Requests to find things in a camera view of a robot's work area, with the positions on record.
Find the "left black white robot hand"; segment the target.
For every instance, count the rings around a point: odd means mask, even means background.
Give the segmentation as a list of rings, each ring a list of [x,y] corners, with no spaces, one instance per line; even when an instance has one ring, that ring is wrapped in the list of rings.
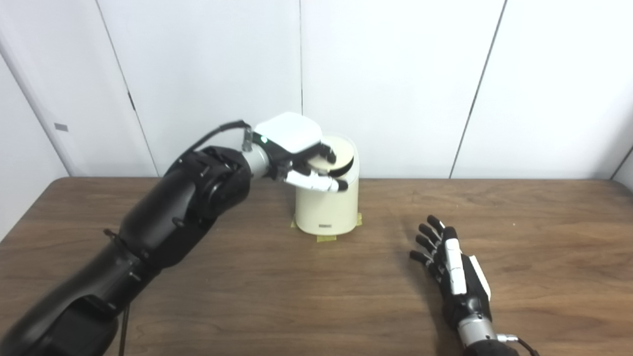
[[[334,141],[323,134],[314,120],[298,113],[286,112],[255,125],[245,135],[246,144],[260,154],[263,168],[255,168],[254,176],[269,177],[297,188],[318,192],[345,192],[350,183],[332,173],[332,165],[341,163],[346,168],[350,162],[344,160]]]

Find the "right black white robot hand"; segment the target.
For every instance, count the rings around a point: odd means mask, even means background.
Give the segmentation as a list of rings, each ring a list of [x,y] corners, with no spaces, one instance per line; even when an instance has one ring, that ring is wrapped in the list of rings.
[[[492,320],[489,294],[472,258],[462,252],[457,231],[436,216],[428,216],[418,226],[415,237],[423,252],[411,250],[410,259],[418,261],[434,279],[443,298],[442,315],[454,330],[467,318]]]

